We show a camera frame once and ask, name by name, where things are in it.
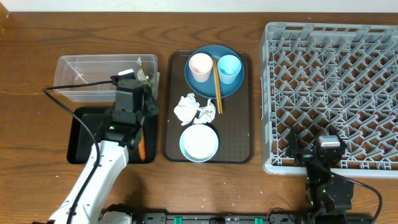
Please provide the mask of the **light blue bowl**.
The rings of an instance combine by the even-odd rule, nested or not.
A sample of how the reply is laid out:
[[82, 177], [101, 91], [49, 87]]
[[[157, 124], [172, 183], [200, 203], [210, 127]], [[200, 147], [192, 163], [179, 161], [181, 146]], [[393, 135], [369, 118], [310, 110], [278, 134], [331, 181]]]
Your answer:
[[179, 146], [181, 153], [189, 161], [206, 162], [217, 153], [218, 135], [205, 124], [194, 124], [182, 133]]

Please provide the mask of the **brown serving tray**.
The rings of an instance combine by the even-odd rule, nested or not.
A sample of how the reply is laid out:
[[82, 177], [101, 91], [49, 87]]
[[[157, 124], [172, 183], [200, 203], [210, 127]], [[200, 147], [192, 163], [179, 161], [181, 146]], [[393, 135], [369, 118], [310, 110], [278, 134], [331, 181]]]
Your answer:
[[[165, 91], [165, 118], [162, 125], [162, 152], [172, 162], [187, 162], [180, 150], [180, 137], [187, 126], [174, 113], [181, 96], [192, 92], [185, 79], [185, 64], [191, 50], [175, 52], [169, 59], [168, 79]], [[254, 93], [252, 87], [252, 60], [238, 52], [244, 65], [244, 80], [232, 95], [222, 100], [223, 113], [209, 124], [219, 139], [216, 154], [209, 163], [244, 164], [254, 155]]]

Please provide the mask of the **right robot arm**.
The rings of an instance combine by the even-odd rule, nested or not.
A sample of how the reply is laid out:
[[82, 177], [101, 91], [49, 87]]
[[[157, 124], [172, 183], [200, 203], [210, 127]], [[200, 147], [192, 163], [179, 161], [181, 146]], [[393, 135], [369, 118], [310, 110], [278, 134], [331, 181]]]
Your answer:
[[333, 127], [306, 149], [299, 147], [295, 130], [290, 130], [286, 154], [294, 159], [295, 166], [306, 169], [305, 195], [312, 203], [311, 209], [297, 216], [295, 223], [348, 222], [345, 214], [352, 208], [354, 184], [331, 173], [346, 148]]

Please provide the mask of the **dark blue plate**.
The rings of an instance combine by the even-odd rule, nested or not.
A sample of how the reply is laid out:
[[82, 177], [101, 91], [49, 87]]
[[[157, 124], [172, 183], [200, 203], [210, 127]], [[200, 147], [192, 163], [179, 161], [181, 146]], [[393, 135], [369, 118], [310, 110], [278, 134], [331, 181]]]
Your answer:
[[245, 76], [246, 76], [246, 66], [244, 65], [243, 58], [238, 55], [233, 49], [222, 46], [222, 45], [207, 45], [201, 47], [194, 51], [191, 56], [186, 61], [185, 64], [185, 79], [188, 86], [200, 96], [205, 98], [216, 98], [215, 93], [215, 83], [214, 83], [214, 75], [213, 70], [210, 71], [210, 76], [205, 82], [198, 82], [194, 79], [193, 73], [189, 68], [189, 60], [195, 55], [199, 53], [208, 54], [211, 58], [215, 58], [219, 60], [222, 56], [225, 55], [234, 55], [240, 60], [241, 63], [241, 70], [239, 71], [237, 78], [234, 82], [230, 84], [225, 84], [220, 82], [220, 90], [221, 90], [221, 97], [225, 98], [229, 95], [234, 94], [243, 84]]

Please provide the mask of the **white napkin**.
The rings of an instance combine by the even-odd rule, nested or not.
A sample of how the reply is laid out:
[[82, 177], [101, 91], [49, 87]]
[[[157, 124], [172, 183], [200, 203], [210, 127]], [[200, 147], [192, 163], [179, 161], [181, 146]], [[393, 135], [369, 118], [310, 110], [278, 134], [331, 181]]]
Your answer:
[[199, 109], [199, 106], [200, 104], [196, 101], [194, 93], [189, 93], [187, 96], [182, 96], [180, 98], [180, 101], [174, 108], [174, 113], [182, 122], [182, 126], [185, 126], [192, 121]]

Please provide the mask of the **clear plastic bin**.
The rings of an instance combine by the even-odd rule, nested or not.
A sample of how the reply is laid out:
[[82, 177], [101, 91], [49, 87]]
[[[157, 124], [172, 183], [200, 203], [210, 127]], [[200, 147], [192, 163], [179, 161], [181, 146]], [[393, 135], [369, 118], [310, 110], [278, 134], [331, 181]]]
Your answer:
[[[158, 97], [158, 60], [153, 54], [106, 54], [106, 55], [64, 55], [59, 58], [55, 71], [54, 85], [81, 85], [107, 81], [119, 72], [132, 68], [134, 73], [141, 66], [136, 62], [141, 58], [144, 73], [149, 77], [154, 98]], [[110, 83], [64, 88], [55, 90], [73, 102], [113, 102], [116, 87]]]

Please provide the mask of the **orange carrot piece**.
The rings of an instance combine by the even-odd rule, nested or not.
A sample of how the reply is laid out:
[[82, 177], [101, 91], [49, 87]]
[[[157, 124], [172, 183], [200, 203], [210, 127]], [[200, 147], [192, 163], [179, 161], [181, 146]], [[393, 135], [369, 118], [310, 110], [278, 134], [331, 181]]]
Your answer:
[[145, 161], [146, 159], [146, 147], [145, 147], [145, 138], [144, 138], [144, 130], [141, 131], [141, 140], [138, 144], [138, 150], [139, 150], [139, 157], [142, 162]]

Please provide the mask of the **yellow foil snack wrapper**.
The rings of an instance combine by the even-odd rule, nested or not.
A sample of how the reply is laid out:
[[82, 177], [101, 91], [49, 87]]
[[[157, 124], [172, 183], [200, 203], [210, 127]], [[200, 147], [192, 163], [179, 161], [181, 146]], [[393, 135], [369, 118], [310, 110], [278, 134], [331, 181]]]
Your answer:
[[136, 62], [141, 66], [140, 70], [137, 72], [137, 79], [150, 87], [150, 83], [148, 81], [149, 77], [144, 73], [144, 65], [141, 58], [139, 57]]

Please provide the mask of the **grey dishwasher rack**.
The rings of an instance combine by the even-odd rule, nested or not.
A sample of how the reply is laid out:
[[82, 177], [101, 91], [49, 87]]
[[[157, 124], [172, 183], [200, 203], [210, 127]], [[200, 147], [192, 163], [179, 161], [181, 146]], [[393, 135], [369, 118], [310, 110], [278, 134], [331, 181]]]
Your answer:
[[262, 168], [304, 175], [289, 134], [309, 148], [330, 126], [347, 144], [334, 172], [397, 177], [397, 27], [270, 22], [259, 43]]

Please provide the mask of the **light blue cup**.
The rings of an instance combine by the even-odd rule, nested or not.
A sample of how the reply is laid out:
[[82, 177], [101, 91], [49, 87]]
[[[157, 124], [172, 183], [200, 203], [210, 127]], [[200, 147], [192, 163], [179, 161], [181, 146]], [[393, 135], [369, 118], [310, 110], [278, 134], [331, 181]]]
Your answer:
[[234, 55], [222, 56], [217, 66], [219, 78], [224, 84], [234, 82], [242, 68], [240, 59]]

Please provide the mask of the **pink cup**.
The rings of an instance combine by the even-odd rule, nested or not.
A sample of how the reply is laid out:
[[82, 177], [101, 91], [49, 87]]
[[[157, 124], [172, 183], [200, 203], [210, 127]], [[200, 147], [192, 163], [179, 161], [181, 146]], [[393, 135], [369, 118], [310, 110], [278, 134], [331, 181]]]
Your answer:
[[213, 68], [212, 58], [208, 54], [194, 54], [188, 61], [188, 66], [193, 74], [193, 78], [200, 83], [209, 79]]

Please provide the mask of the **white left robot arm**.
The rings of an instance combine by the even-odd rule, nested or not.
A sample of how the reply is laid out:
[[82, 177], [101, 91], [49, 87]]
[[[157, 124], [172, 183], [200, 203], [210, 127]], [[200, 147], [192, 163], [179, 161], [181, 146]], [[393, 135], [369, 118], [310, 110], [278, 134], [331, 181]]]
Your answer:
[[70, 193], [48, 223], [134, 223], [136, 217], [120, 205], [104, 209], [104, 203], [121, 171], [129, 164], [154, 159], [159, 109], [152, 89], [144, 82], [113, 76], [116, 101], [96, 131], [53, 96], [49, 98], [71, 114], [93, 141], [86, 165]]

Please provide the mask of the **white tissue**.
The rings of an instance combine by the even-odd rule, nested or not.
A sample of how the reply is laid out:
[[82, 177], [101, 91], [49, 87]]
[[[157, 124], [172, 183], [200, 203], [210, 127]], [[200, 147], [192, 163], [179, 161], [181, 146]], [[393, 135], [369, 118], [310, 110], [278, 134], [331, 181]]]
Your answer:
[[198, 110], [200, 114], [197, 118], [194, 118], [194, 124], [206, 124], [214, 120], [216, 115], [216, 108], [215, 105], [211, 102], [211, 99], [208, 99], [206, 106], [199, 107]]

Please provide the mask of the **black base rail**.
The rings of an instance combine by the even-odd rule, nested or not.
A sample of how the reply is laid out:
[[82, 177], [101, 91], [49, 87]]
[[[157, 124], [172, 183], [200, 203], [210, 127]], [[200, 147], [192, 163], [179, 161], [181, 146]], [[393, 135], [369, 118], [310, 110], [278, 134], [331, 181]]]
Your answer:
[[101, 211], [98, 223], [130, 224], [286, 224], [286, 223], [371, 223], [371, 217], [346, 215], [310, 215], [287, 213], [275, 208], [265, 215], [168, 214], [160, 211], [138, 212], [125, 204], [114, 204]]

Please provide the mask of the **black tray bin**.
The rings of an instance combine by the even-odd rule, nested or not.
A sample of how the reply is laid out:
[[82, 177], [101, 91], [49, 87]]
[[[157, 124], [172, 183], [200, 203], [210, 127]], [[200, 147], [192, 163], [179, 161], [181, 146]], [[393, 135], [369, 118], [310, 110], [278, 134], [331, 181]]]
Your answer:
[[[75, 110], [75, 114], [89, 127], [93, 134], [99, 129], [100, 122], [105, 121], [107, 115], [111, 116], [110, 112], [110, 107], [80, 107]], [[154, 160], [156, 155], [158, 117], [158, 115], [151, 116], [144, 121], [145, 161], [141, 161], [137, 151], [130, 152], [130, 164], [147, 164]], [[81, 127], [81, 124], [73, 118], [67, 151], [68, 162], [71, 164], [86, 163], [92, 146], [93, 140], [87, 133], [87, 130]]]

